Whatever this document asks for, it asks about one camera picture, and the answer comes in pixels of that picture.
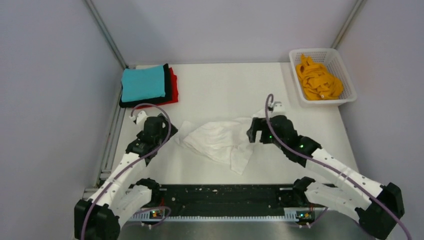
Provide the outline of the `white t shirt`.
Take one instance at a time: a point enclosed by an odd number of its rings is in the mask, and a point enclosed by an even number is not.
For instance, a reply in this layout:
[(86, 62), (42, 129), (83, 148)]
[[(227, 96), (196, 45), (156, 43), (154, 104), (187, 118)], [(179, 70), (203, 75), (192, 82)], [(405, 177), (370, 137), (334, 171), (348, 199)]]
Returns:
[(199, 126), (184, 121), (175, 141), (181, 147), (228, 165), (233, 172), (242, 175), (254, 152), (254, 144), (249, 141), (247, 131), (253, 118), (263, 117), (265, 112), (260, 110), (250, 117), (211, 121)]

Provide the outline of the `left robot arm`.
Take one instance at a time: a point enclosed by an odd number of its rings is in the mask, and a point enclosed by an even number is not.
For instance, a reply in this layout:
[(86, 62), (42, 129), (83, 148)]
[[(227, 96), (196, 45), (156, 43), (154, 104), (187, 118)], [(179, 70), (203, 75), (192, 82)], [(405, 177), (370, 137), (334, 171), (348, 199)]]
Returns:
[(118, 166), (99, 189), (74, 207), (77, 240), (116, 240), (138, 210), (160, 202), (158, 183), (137, 177), (178, 130), (166, 113), (148, 116), (141, 111), (130, 119), (140, 127), (135, 140), (127, 145)]

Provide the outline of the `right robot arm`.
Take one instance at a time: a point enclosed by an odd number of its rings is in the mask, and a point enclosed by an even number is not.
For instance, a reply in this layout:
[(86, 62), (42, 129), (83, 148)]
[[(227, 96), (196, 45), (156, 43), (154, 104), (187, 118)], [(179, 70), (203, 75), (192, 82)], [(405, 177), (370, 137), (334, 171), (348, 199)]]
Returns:
[(292, 162), (328, 180), (328, 187), (310, 177), (294, 182), (293, 200), (299, 206), (322, 205), (354, 220), (366, 233), (385, 240), (395, 226), (407, 239), (412, 236), (401, 218), (405, 214), (401, 189), (390, 182), (383, 185), (358, 173), (329, 154), (318, 142), (297, 133), (284, 115), (255, 117), (247, 131), (248, 139), (276, 145)]

